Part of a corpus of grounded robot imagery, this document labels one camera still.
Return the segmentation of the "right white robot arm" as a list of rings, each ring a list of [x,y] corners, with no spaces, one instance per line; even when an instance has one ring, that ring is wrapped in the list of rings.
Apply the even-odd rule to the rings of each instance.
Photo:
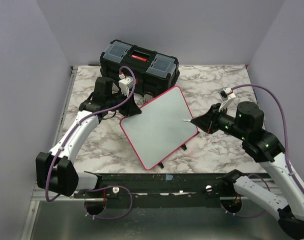
[[[264,112],[250,101],[237,105],[235,117],[220,107],[220,103],[214,104],[190,122],[208,134],[223,131],[241,140],[242,148],[269,174],[283,196],[257,185],[238,170],[224,176],[223,193],[249,198],[271,214],[289,237],[304,239],[304,183],[286,160],[286,149],[279,139],[263,129]]]

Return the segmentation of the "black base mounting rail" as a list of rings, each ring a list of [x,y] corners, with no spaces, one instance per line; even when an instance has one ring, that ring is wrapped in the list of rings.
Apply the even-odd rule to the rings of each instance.
[[[99,191],[74,194],[77,199],[105,201],[108,208],[190,208],[220,207],[220,199],[236,196],[232,183],[243,176],[238,170],[229,173],[102,173]]]

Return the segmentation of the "pink framed whiteboard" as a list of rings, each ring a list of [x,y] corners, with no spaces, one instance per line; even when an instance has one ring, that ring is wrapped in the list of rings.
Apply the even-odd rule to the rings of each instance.
[[[197,135],[193,116],[179,86],[174,86],[124,117],[119,125],[144,169],[151,170]]]

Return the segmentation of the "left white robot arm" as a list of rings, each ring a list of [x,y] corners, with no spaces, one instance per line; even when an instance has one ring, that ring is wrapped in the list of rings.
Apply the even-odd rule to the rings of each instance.
[[[36,157],[37,186],[48,192],[71,196],[76,190],[85,190],[91,197],[102,194],[99,175],[77,172],[74,161],[92,131],[109,112],[119,112],[125,117],[141,114],[134,100],[135,80],[119,75],[116,81],[98,77],[94,91],[80,104],[76,118],[61,140],[49,152]]]

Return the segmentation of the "blue tape piece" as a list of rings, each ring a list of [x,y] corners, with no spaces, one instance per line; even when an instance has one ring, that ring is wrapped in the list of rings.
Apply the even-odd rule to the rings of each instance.
[[[165,180],[166,181],[171,181],[172,179],[173,179],[173,175],[165,174]]]

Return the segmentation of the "aluminium frame rail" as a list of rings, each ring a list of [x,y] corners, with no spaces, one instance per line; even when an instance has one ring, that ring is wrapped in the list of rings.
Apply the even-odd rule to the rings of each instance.
[[[70,77],[69,77],[69,81],[68,81],[68,87],[67,87],[67,92],[64,98],[64,102],[63,102],[63,107],[61,110],[61,114],[59,117],[59,121],[58,121],[58,125],[56,128],[56,132],[55,132],[55,137],[53,140],[52,145],[54,146],[58,140],[60,139],[60,136],[62,134],[63,131],[63,126],[64,126],[64,121],[66,118],[66,111],[68,109],[68,105],[70,102],[70,98],[71,98],[71,94],[72,94],[72,90],[73,90],[73,86],[75,83],[75,79],[76,79],[76,75],[77,75],[77,71],[78,71],[78,66],[71,66],[71,73],[70,73]],[[30,205],[29,205],[29,209],[27,212],[27,217],[24,223],[24,228],[22,231],[22,235],[20,237],[21,240],[30,240],[31,236],[32,236],[32,231],[33,231],[33,227],[35,224],[35,220],[37,217],[37,212],[38,212],[38,208],[39,208],[39,204],[40,204],[40,200],[39,197],[34,196],[36,191],[40,191],[41,193],[41,197],[40,200],[43,200],[43,194],[44,194],[44,190],[39,188],[37,186],[37,182],[35,182],[33,190],[32,190],[32,196],[30,199]]]

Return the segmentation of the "black plastic toolbox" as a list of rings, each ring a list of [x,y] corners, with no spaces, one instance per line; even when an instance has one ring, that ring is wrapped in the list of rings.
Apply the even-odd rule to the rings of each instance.
[[[113,40],[100,56],[101,75],[118,78],[121,66],[135,74],[135,93],[147,103],[173,87],[180,75],[178,59],[153,50]]]

